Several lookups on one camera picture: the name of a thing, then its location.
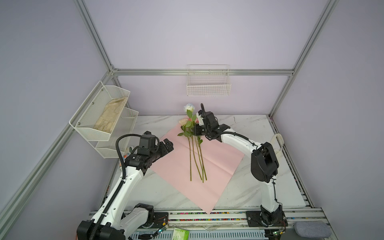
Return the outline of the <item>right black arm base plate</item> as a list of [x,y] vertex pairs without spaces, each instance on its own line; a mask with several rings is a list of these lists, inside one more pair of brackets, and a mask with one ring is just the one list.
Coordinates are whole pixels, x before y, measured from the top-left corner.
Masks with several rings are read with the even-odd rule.
[[288,222],[282,210],[272,213],[268,211],[246,211],[246,219],[249,227],[287,227]]

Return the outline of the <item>lower white mesh shelf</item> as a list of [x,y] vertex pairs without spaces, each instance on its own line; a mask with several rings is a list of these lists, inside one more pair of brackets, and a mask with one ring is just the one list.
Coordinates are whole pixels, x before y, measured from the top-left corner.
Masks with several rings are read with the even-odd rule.
[[119,157],[116,150],[116,141],[123,135],[133,133],[138,115],[138,111],[129,108],[123,109],[110,139],[108,141],[100,141],[96,144],[95,150],[104,159],[117,159]]

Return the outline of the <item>cream ribbon strip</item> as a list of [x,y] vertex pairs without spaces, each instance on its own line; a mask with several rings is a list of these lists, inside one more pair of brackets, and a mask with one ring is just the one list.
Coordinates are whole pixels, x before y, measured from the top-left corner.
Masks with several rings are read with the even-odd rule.
[[281,134],[274,134],[270,141],[270,144],[272,145],[275,155],[279,160],[284,155],[283,147],[285,145],[285,141],[283,136]]

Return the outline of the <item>grey foam pad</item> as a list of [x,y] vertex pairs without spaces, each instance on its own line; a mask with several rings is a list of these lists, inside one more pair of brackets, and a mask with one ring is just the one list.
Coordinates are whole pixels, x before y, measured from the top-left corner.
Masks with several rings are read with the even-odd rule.
[[324,222],[296,222],[295,232],[303,238],[323,239],[332,235],[331,229]]

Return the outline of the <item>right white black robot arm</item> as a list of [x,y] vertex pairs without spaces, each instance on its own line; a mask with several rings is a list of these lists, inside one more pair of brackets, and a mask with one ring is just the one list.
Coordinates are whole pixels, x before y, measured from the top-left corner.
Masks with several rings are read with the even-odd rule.
[[251,159],[251,174],[260,182],[262,194],[261,213],[258,222],[269,227],[283,218],[283,206],[277,199],[276,179],[279,161],[273,145],[269,142],[258,143],[232,130],[228,125],[220,125],[212,112],[200,110],[196,117],[199,121],[193,127],[196,136],[205,136],[207,140],[217,140],[230,145]]

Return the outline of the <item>beige cloth in shelf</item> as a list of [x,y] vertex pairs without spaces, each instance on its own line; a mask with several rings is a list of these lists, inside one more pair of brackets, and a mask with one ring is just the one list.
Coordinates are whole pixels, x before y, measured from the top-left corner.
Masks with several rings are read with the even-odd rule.
[[111,134],[127,99],[127,97],[112,99],[107,103],[94,129]]

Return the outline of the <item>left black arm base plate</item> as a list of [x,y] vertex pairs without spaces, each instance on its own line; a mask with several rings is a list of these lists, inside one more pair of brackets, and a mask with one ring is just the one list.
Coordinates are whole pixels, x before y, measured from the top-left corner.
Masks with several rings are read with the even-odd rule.
[[149,220],[144,225],[139,226],[139,229],[160,229],[168,220],[168,212],[154,212],[149,216]]

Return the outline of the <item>purple pink wrapping paper sheet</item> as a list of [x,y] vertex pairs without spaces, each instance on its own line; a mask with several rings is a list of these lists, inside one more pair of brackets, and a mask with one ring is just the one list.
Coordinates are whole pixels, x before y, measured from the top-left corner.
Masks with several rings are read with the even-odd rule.
[[241,151],[218,141],[181,136],[180,125],[162,139],[174,144],[174,150],[156,161],[151,169],[204,212],[211,212],[241,160]]

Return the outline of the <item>green white label card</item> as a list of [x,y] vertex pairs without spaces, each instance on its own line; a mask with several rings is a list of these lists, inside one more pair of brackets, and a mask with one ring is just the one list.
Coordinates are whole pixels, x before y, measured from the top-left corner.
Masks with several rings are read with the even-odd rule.
[[179,228],[174,228],[172,240],[188,240],[190,232]]

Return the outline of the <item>upper white mesh shelf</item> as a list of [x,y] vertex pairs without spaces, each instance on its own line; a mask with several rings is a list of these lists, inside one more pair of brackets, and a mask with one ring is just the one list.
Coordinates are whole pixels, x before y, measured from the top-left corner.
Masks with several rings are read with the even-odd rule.
[[69,124],[86,141],[108,141],[123,112],[130,91],[99,82]]

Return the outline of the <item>white mesh shelf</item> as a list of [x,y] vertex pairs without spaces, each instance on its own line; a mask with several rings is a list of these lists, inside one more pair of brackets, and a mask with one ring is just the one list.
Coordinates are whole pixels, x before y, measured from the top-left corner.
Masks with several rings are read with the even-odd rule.
[[96,144],[95,150],[104,159],[117,159],[119,157],[116,150],[116,141],[123,135],[133,133],[138,115],[138,111],[129,108],[123,109],[110,139],[108,141],[100,141]]
[[130,91],[99,82],[69,124],[86,141],[108,141],[123,112]]

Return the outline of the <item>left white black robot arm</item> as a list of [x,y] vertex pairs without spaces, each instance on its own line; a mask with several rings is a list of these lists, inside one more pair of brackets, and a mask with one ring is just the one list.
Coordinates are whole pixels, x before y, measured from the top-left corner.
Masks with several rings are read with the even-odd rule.
[[132,137],[126,134],[116,140],[116,150],[122,167],[120,180],[113,187],[113,192],[102,204],[91,220],[82,221],[77,228],[79,240],[128,240],[139,227],[150,227],[154,221],[154,207],[137,204],[124,215],[130,194],[145,176],[154,162],[174,150],[174,144],[147,131],[138,135],[139,145],[124,158],[120,151],[120,141]]

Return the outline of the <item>white blue fake flower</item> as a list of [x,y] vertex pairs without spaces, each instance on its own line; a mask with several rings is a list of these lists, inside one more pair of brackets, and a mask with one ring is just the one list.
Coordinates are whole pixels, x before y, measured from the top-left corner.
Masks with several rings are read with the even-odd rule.
[[190,138],[194,136],[196,138],[197,144],[200,146],[203,142],[201,135],[198,133],[199,120],[195,114],[195,106],[192,104],[187,104],[184,106],[184,111],[187,114],[187,118],[184,123],[181,124],[183,130],[183,136]]

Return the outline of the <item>red pink fake rose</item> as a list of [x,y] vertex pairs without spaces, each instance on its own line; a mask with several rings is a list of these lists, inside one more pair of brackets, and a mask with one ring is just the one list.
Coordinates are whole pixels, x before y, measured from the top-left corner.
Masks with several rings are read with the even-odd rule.
[[192,147],[193,147],[193,156],[194,156],[194,161],[195,161],[195,165],[196,165],[196,168],[197,168],[200,180],[203,182],[203,177],[202,177],[202,174],[201,174],[201,171],[200,171],[200,168],[199,168],[198,161],[196,159],[195,136],[192,134],[192,128],[195,125],[195,123],[196,123],[196,117],[191,117],[191,127],[190,127],[190,130],[191,130],[191,140],[192,140]]

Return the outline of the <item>cream fake rose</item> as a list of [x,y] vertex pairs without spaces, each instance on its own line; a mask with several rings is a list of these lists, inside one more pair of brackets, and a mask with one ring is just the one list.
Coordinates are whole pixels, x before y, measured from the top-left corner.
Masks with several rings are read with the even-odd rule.
[[191,123],[188,118],[183,118],[179,120],[179,125],[182,130],[180,134],[178,134],[179,137],[184,138],[184,145],[188,149],[188,167],[189,167],[189,181],[191,182],[193,180],[192,176],[192,143],[191,143]]

